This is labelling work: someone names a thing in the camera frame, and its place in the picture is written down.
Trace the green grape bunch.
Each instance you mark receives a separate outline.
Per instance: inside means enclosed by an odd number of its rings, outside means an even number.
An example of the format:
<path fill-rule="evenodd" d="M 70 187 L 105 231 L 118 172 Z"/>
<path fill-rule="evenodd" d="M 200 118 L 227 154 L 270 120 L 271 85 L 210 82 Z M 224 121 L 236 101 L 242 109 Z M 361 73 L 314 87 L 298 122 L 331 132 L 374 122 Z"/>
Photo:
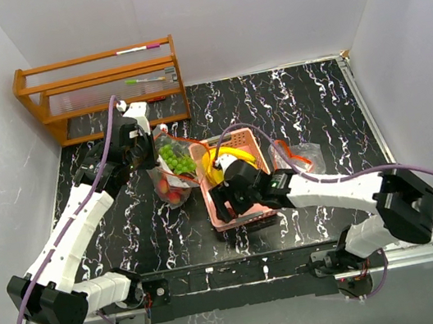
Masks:
<path fill-rule="evenodd" d="M 176 175 L 193 174 L 196 171 L 194 160 L 186 152 L 184 147 L 169 143 L 162 145 L 158 154 L 165 161 L 167 167 Z"/>

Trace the clear zip bag orange zipper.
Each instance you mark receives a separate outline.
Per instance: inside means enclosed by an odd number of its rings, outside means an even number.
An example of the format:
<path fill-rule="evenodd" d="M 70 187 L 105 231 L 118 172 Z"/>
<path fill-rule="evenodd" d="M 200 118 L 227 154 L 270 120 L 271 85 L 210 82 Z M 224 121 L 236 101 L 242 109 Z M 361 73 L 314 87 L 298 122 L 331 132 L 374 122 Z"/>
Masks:
<path fill-rule="evenodd" d="M 198 141 L 175 137 L 165 124 L 152 132 L 157 165 L 148 170 L 155 193 L 169 208 L 179 208 L 189 199 L 191 190 L 203 183 L 202 166 L 194 160 L 192 150 L 204 148 Z"/>

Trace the red strawberry bunch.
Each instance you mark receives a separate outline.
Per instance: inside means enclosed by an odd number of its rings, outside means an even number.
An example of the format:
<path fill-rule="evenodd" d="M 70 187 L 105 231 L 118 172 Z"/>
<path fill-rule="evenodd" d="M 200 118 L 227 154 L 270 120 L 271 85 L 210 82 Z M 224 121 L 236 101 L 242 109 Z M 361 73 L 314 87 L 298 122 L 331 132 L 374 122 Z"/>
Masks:
<path fill-rule="evenodd" d="M 178 208 L 189 199 L 191 188 L 171 186 L 166 179 L 163 179 L 156 183 L 156 192 L 160 199 L 172 208 Z"/>

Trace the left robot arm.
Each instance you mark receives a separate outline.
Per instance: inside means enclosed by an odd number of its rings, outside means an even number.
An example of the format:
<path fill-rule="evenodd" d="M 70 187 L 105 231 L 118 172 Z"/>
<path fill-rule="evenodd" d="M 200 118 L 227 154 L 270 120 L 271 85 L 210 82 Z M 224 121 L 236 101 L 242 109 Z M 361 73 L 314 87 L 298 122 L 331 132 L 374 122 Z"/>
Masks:
<path fill-rule="evenodd" d="M 90 313 L 110 304 L 136 308 L 143 302 L 143 286 L 133 272 L 116 269 L 82 283 L 75 278 L 89 241 L 130 173 L 156 166 L 146 108 L 133 103 L 107 123 L 105 139 L 89 150 L 75 173 L 66 208 L 41 254 L 24 276 L 8 282 L 18 320 L 83 324 Z"/>

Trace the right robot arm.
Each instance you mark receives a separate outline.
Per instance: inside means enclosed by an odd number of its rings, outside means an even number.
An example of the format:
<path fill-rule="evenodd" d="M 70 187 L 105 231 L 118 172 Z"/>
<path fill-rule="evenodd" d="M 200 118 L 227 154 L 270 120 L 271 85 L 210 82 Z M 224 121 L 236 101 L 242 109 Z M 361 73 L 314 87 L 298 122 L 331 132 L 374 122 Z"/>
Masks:
<path fill-rule="evenodd" d="M 433 230 L 433 188 L 410 170 L 386 168 L 353 178 L 276 169 L 272 173 L 232 162 L 223 182 L 209 190 L 216 217 L 230 222 L 255 205 L 271 209 L 333 207 L 357 209 L 371 215 L 342 230 L 336 247 L 309 258 L 307 271 L 315 275 L 355 270 L 388 244 L 427 244 Z"/>

